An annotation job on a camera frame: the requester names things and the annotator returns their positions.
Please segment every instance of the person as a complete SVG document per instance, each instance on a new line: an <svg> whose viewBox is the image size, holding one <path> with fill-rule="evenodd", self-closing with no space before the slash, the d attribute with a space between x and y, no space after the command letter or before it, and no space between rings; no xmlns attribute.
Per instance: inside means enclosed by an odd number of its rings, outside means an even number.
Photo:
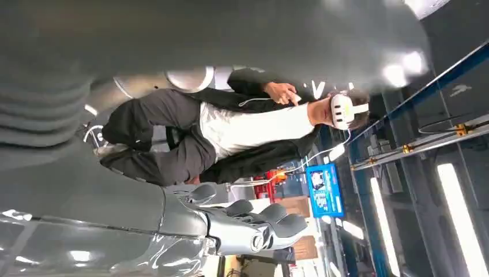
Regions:
<svg viewBox="0 0 489 277"><path fill-rule="evenodd" d="M129 148L109 151L100 163L160 186L222 184L304 157L321 126L333 126L330 99L339 92L317 100L306 85L251 69L232 72L228 84L233 92L161 89L120 105L102 134L109 143ZM353 105L368 102L354 89L347 94ZM349 128L359 128L367 120L368 112L356 114ZM149 152L156 125L184 130L186 135L168 152Z"/></svg>

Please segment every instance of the white vr headset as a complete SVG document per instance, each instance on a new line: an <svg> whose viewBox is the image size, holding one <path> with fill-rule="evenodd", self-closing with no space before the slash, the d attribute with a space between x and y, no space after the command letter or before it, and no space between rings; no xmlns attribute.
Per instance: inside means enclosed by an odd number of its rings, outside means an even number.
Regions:
<svg viewBox="0 0 489 277"><path fill-rule="evenodd" d="M340 130L348 130L350 123L355 119L355 114L368 111L368 103L354 106L350 97L338 93L331 98L331 113L334 127Z"/></svg>

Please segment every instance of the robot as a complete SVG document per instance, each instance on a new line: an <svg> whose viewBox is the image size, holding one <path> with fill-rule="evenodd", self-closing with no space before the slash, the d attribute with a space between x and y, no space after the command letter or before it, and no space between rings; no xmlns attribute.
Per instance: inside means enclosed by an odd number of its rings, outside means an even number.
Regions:
<svg viewBox="0 0 489 277"><path fill-rule="evenodd" d="M244 64L371 83L404 52L427 55L401 2L194 5L2 1L0 276L193 276L207 255L284 248L306 229L279 205L202 208L100 166L74 138L95 79Z"/></svg>

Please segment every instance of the metal rail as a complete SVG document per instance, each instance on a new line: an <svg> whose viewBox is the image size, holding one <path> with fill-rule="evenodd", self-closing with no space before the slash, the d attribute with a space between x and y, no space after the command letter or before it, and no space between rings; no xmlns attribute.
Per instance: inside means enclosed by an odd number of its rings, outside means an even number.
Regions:
<svg viewBox="0 0 489 277"><path fill-rule="evenodd" d="M466 122L465 124L466 125L477 125L477 124L480 124L480 123L485 122L485 121L489 121L489 114L484 115L484 116L479 117L479 118L476 118L476 119L473 119L473 120L470 120L470 121ZM481 126L477 129L469 132L468 134L466 134L464 136L457 135L455 133L455 131L453 132L452 135L449 135L449 134L432 134L430 136L423 137L421 139L415 140L414 142L410 143L409 147L413 149L412 152L403 153L402 148L397 148L396 150L398 150L400 153L393 154L392 152L389 152L389 153L385 153L385 154L376 155L373 160L365 160L365 161L353 164L352 170L368 169L370 167L377 166L379 164L393 162L395 160L406 158L406 157L409 157L412 155L417 155L421 152L425 152L425 151L429 151L429 150L436 149L439 147L443 147L443 146L446 146L446 145L449 145L452 143L457 143L460 141L469 140L471 138L473 139L475 137L482 136L482 135L488 134L488 133L489 133L489 125L484 125L484 126Z"/></svg>

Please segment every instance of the display screen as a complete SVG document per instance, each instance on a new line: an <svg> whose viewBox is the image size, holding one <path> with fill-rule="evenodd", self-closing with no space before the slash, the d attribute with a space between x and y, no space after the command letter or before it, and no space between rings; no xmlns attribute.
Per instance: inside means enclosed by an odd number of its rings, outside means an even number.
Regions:
<svg viewBox="0 0 489 277"><path fill-rule="evenodd" d="M342 217L340 185L334 164L307 167L306 174L313 216Z"/></svg>

